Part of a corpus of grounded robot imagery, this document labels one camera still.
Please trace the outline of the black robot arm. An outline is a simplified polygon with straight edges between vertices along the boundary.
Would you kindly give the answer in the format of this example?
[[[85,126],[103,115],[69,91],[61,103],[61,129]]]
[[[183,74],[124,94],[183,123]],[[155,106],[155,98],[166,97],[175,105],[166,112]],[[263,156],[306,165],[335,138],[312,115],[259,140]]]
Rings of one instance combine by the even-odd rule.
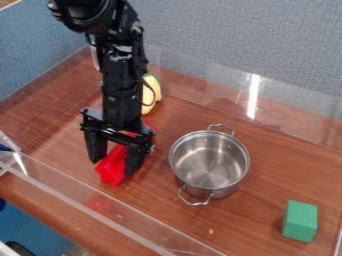
[[[141,121],[141,110],[154,102],[143,99],[151,85],[144,80],[148,60],[137,13],[127,0],[48,0],[47,8],[71,31],[85,36],[103,74],[103,105],[81,110],[89,160],[103,160],[107,143],[115,142],[127,149],[124,173],[131,175],[154,150],[156,135]]]

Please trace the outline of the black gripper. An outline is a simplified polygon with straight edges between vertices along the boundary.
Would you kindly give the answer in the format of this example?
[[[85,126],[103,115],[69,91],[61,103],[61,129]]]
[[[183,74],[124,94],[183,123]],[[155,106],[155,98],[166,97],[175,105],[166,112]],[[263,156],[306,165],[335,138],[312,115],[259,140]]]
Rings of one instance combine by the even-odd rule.
[[[141,102],[136,96],[104,97],[100,109],[81,110],[88,157],[97,163],[107,155],[107,141],[111,132],[140,131]],[[141,167],[148,154],[144,144],[129,144],[125,153],[125,175],[131,176]]]

